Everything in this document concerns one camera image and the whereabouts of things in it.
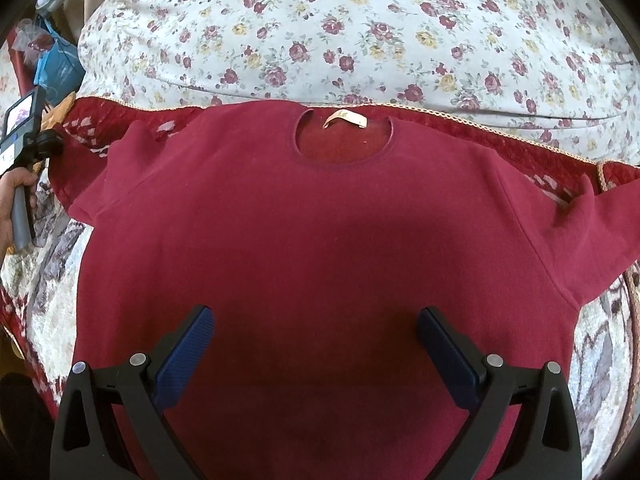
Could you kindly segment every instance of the metal rivet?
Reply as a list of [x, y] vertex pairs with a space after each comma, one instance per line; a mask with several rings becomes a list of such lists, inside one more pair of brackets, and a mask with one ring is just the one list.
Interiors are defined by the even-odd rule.
[[132, 366], [140, 366], [143, 365], [146, 361], [146, 355], [144, 354], [133, 354], [131, 359], [129, 359], [129, 363]]
[[71, 368], [71, 371], [75, 374], [81, 374], [85, 370], [86, 370], [86, 364], [83, 361], [78, 361], [76, 364], [74, 364], [74, 367]]
[[562, 370], [560, 365], [555, 361], [549, 361], [548, 364], [546, 364], [546, 368], [553, 374], [559, 374], [560, 370]]
[[500, 368], [504, 364], [504, 361], [498, 354], [489, 354], [486, 357], [486, 362], [494, 368]]

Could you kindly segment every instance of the patterned blanket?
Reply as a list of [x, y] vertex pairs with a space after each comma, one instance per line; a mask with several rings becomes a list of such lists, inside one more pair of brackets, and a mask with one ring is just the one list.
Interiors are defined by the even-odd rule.
[[[124, 134], [132, 120], [143, 120], [159, 136], [168, 136], [179, 132], [183, 124], [199, 112], [199, 108], [147, 112], [106, 100], [85, 98], [76, 103], [64, 127], [106, 156], [110, 143]], [[433, 120], [448, 121], [438, 117]], [[478, 135], [483, 132], [488, 143], [499, 140], [503, 155], [508, 155], [511, 146], [517, 150], [519, 158], [523, 158], [523, 150], [543, 150], [554, 161], [565, 157], [565, 167], [586, 164], [478, 129]], [[525, 173], [550, 200], [567, 205], [572, 190], [561, 183], [553, 165], [549, 172], [543, 168], [544, 164], [539, 164]], [[633, 174], [635, 171], [622, 165], [605, 171], [610, 186], [620, 183], [621, 173], [616, 171], [620, 168], [622, 173]], [[591, 169], [595, 175], [595, 166]], [[34, 383], [55, 412], [72, 365], [76, 339], [76, 286], [82, 254], [92, 228], [69, 218], [52, 193], [46, 169], [38, 184], [37, 198], [35, 247], [8, 256], [1, 272], [0, 321], [15, 335], [33, 370]], [[638, 266], [632, 269], [631, 277], [637, 304], [640, 299], [636, 291], [636, 285], [640, 283]], [[633, 334], [632, 303], [621, 276], [597, 300], [583, 307], [575, 330], [569, 386], [580, 430], [585, 479], [594, 478], [602, 469], [612, 449], [619, 444], [619, 434], [623, 434], [628, 425], [623, 419], [629, 418], [625, 409], [633, 400], [628, 397]]]

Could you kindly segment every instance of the maroon sweater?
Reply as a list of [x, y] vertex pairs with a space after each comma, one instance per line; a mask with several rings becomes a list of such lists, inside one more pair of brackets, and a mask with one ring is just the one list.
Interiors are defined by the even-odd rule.
[[419, 480], [467, 414], [418, 311], [568, 375], [580, 306], [640, 252], [640, 182], [594, 196], [584, 177], [561, 210], [491, 149], [395, 119], [366, 159], [313, 162], [296, 143], [312, 113], [210, 108], [163, 142], [133, 123], [106, 159], [71, 143], [52, 183], [95, 227], [76, 359], [119, 364], [207, 304], [212, 345], [167, 416], [209, 478]]

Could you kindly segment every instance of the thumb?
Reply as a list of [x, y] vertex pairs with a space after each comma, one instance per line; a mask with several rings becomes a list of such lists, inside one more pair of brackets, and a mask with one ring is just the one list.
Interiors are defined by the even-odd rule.
[[32, 186], [38, 177], [26, 168], [15, 168], [0, 178], [0, 218], [8, 218], [14, 206], [14, 192], [18, 186]]

